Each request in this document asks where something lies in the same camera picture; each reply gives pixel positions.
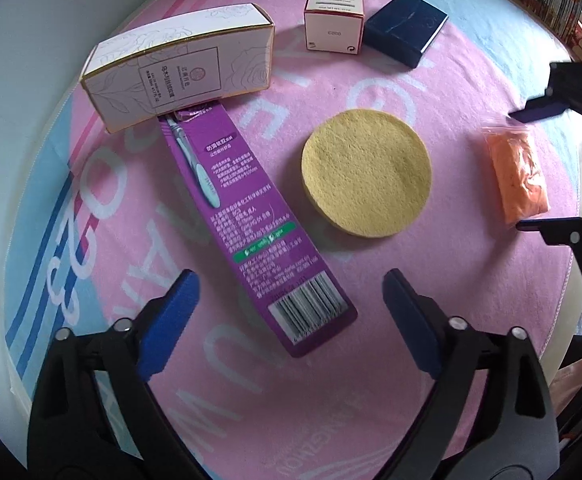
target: toothbrush package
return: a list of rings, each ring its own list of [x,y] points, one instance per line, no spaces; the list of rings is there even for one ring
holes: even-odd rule
[[[255,309],[293,357],[357,311],[235,127],[215,102],[160,117],[191,197]]]

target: yellow sponge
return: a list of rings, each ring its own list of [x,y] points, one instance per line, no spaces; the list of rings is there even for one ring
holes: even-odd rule
[[[422,211],[431,161],[420,137],[398,118],[348,110],[306,141],[302,178],[313,205],[334,225],[380,238],[405,229]]]

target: blue gripper pad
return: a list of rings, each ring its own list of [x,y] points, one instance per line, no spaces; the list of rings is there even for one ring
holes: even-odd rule
[[[382,296],[415,364],[436,380],[442,372],[447,317],[431,298],[418,296],[398,269],[385,274]]]
[[[159,313],[140,341],[136,370],[143,381],[164,370],[199,300],[197,274],[183,272],[162,298]]]
[[[556,117],[569,109],[569,104],[553,97],[541,96],[530,99],[522,110],[509,113],[509,117],[520,123],[535,123]]]

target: orange clay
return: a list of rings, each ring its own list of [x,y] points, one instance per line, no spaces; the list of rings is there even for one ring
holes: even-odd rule
[[[526,132],[486,135],[507,224],[549,211],[545,176],[533,138]]]

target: pink mat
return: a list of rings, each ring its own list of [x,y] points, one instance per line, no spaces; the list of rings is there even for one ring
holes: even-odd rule
[[[389,0],[365,0],[367,15]],[[77,226],[96,229],[87,253],[109,319],[134,316],[184,267],[202,298],[167,368],[151,387],[196,456],[226,479],[372,478],[404,435],[431,381],[415,367],[381,298],[399,267],[421,294],[476,328],[529,330],[542,350],[570,269],[567,248],[503,227],[497,184],[476,133],[480,119],[522,103],[511,84],[450,19],[420,66],[406,71],[370,48],[360,56],[309,53],[305,0],[157,0],[132,27],[238,2],[276,23],[273,84],[225,101],[271,179],[359,311],[358,320],[306,358],[285,354],[222,261],[193,209],[157,122],[108,136],[80,88],[73,93],[71,169],[82,174]],[[431,196],[407,231],[385,240],[330,227],[300,185],[311,131],[353,107],[402,118],[425,142]],[[544,132],[536,142],[552,216],[574,216],[577,198]],[[456,446],[466,436],[471,409]]]

